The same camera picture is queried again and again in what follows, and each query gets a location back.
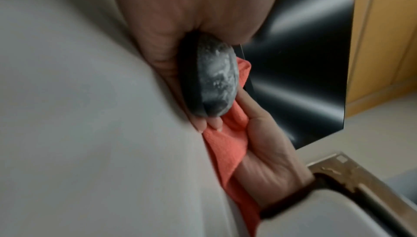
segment orange microfiber towel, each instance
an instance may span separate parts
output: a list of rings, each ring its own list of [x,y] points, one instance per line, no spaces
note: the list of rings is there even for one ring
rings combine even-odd
[[[240,58],[237,58],[237,62],[239,84],[243,87],[248,79],[251,64],[249,61]],[[234,101],[232,107],[222,116],[222,119],[223,130],[221,132],[207,128],[203,132],[203,137],[223,189],[238,205],[250,235],[254,236],[256,227],[260,222],[260,208],[233,177],[235,169],[248,149],[246,126],[249,118]]]

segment finger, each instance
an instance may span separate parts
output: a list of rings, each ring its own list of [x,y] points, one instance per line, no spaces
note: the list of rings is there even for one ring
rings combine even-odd
[[[249,118],[265,117],[265,111],[241,86],[238,87],[236,102]]]
[[[167,83],[168,87],[171,89],[171,92],[174,94],[175,99],[187,115],[188,119],[190,120],[191,124],[194,128],[199,132],[203,133],[204,130],[207,128],[207,120],[193,115],[187,108],[184,98],[182,96],[181,87],[177,77],[163,77],[165,82]]]
[[[217,131],[221,132],[223,128],[223,120],[220,117],[208,117],[206,118],[207,124]]]

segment black range hood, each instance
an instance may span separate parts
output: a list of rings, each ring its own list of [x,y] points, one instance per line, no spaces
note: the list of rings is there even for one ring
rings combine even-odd
[[[276,0],[250,42],[245,89],[295,148],[343,129],[354,0]]]

